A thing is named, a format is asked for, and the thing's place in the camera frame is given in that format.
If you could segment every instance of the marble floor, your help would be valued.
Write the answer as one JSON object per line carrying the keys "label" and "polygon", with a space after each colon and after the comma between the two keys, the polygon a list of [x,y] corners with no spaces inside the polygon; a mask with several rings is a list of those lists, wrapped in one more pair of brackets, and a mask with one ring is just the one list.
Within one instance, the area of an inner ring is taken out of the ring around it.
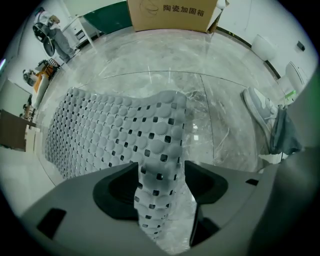
{"label": "marble floor", "polygon": [[[255,87],[278,103],[283,92],[249,48],[219,33],[211,36],[172,29],[134,32],[132,27],[101,36],[94,47],[97,52],[87,45],[63,66],[37,111],[41,132],[35,140],[36,154],[55,185],[63,179],[44,158],[43,146],[53,113],[71,87],[134,98],[164,90],[179,91],[188,99],[184,160],[247,172],[263,168],[265,162],[259,154],[266,153],[265,138],[246,109],[241,93],[246,87]],[[189,199],[192,197],[183,184],[181,191]],[[195,203],[188,207],[181,214],[183,206],[177,203],[176,212],[169,218],[177,221],[177,212],[184,216],[179,221],[183,219],[181,227],[188,230],[186,233],[191,232]],[[174,237],[167,236],[160,242],[171,254],[188,247],[186,235]],[[174,246],[177,239],[186,246]]]}

